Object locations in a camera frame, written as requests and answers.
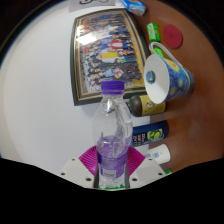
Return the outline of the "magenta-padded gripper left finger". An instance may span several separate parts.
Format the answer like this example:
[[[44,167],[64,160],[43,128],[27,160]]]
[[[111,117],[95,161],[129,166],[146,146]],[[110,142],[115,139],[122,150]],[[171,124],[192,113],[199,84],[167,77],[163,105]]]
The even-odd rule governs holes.
[[[97,171],[97,152],[93,146],[79,158],[71,158],[59,172],[59,176],[78,186],[94,188]]]

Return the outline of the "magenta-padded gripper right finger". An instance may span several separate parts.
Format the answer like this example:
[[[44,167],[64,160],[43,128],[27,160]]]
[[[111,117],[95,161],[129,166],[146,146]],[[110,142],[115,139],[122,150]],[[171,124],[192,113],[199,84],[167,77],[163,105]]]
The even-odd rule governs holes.
[[[153,158],[146,158],[132,146],[128,148],[126,170],[130,189],[143,187],[165,176]]]

